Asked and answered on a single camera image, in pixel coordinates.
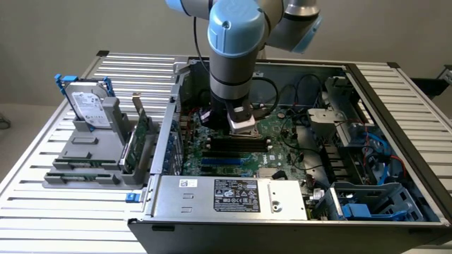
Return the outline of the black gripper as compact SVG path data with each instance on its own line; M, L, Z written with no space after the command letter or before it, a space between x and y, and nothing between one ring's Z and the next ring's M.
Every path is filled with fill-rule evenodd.
M223 99L211 95L211 104L199 113L200 124L214 130L251 130L255 117L248 95L239 99Z

